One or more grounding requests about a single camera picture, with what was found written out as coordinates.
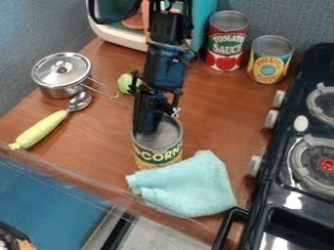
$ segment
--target white knob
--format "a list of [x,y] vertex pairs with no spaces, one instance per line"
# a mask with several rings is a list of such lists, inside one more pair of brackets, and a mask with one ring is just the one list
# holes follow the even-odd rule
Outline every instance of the white knob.
[[267,115],[265,127],[272,129],[274,124],[276,124],[279,112],[277,110],[271,109]]
[[293,128],[297,132],[304,132],[309,127],[309,119],[304,115],[298,115],[293,123]]
[[274,95],[272,106],[276,108],[281,108],[284,102],[285,91],[277,90]]
[[252,177],[256,177],[259,173],[260,165],[261,165],[262,157],[253,155],[251,158],[251,169],[249,175]]

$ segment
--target tin can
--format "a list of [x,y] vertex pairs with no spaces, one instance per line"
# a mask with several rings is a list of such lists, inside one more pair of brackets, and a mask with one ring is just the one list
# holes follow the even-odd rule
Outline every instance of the tin can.
[[275,84],[281,81],[288,70],[293,54],[293,45],[276,35],[264,35],[253,42],[247,73],[254,81]]
[[248,19],[235,11],[221,11],[210,17],[206,62],[214,69],[232,71],[240,67]]
[[139,169],[166,167],[182,160],[183,127],[176,119],[164,115],[152,135],[131,133]]

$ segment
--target stove burner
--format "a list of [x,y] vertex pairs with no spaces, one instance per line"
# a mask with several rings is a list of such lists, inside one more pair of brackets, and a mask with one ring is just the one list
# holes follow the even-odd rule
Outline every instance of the stove burner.
[[309,188],[334,195],[334,141],[306,135],[291,149],[289,165]]
[[323,159],[320,162],[321,167],[327,171],[334,171],[334,160],[332,159]]
[[334,126],[334,87],[317,84],[307,98],[307,106],[312,116]]

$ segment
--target wooden countertop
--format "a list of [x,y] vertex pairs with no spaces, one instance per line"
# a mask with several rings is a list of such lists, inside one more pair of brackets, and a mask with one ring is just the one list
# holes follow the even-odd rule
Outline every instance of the wooden countertop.
[[[81,53],[93,63],[92,77],[112,88],[116,88],[116,80],[122,73],[142,70],[146,60],[145,53],[106,43],[100,38],[93,40]],[[287,89],[291,78],[265,86],[249,79],[244,68],[219,72],[204,62],[190,67],[180,102],[180,120],[185,130],[184,158],[200,149],[211,149],[219,156],[229,170],[239,207],[247,208],[254,185],[254,180],[247,176],[250,158],[253,154],[263,154],[271,136],[271,131],[263,127],[273,96],[276,90]],[[22,131],[67,105],[68,100],[50,99],[35,90],[0,119],[0,141],[13,143]],[[121,95],[116,100],[109,100],[93,94],[89,107],[72,113],[51,135],[28,151],[90,178],[126,189],[125,175],[138,170],[130,140],[132,105],[131,96]],[[80,186],[94,191],[88,183]],[[131,209],[210,244],[223,218],[215,215],[190,221],[173,218],[144,205]],[[238,229],[232,231],[229,249],[234,249],[240,234]]]

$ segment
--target can lid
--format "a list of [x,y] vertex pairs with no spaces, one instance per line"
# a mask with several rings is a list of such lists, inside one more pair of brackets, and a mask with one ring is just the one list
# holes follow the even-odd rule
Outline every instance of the can lid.
[[233,31],[246,27],[248,19],[236,11],[221,11],[210,17],[210,24],[220,31]]
[[156,153],[165,151],[175,145],[183,136],[181,124],[174,118],[164,115],[157,131],[152,135],[135,134],[134,140],[140,147]]
[[91,73],[91,62],[81,54],[57,53],[39,61],[31,78],[47,88],[59,88],[82,82]]
[[277,35],[264,35],[253,42],[253,50],[269,57],[288,56],[293,52],[292,43]]

